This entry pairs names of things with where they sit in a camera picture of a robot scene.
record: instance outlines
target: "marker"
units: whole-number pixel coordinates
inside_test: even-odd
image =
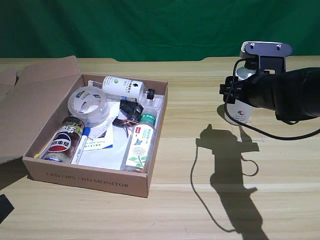
[[[74,153],[73,158],[71,160],[71,164],[78,164],[79,163],[80,157],[82,155],[82,152],[84,151],[88,136],[90,134],[90,130],[91,130],[90,127],[88,127],[88,126],[84,127],[82,137],[80,139],[78,147],[75,150],[75,153]]]

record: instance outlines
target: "black bottle cap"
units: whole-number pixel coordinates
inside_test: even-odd
[[[250,69],[250,70],[257,70],[258,69],[258,62],[253,61],[253,60],[246,60],[244,67],[246,69]]]
[[[146,98],[147,98],[147,99],[150,99],[150,100],[153,100],[154,97],[155,97],[155,90],[152,89],[152,88],[149,88],[149,89],[148,89],[148,92],[147,92],[147,94],[146,94]]]

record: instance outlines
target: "box flap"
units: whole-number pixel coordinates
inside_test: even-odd
[[[0,72],[0,101],[15,86],[16,79],[17,79],[17,69],[13,67]]]
[[[74,57],[66,57],[61,62],[55,59],[26,67],[10,94],[0,101],[0,157],[25,154],[61,101],[79,84],[76,62]]]
[[[75,56],[67,56],[26,66],[17,86],[59,79],[80,74]]]

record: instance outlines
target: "can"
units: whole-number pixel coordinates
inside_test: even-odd
[[[66,117],[52,140],[43,159],[70,163],[85,128],[84,122],[74,116]]]

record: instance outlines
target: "tape roll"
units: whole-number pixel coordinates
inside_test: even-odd
[[[70,113],[81,119],[86,127],[93,128],[103,123],[109,115],[106,94],[95,86],[84,86],[69,97]]]

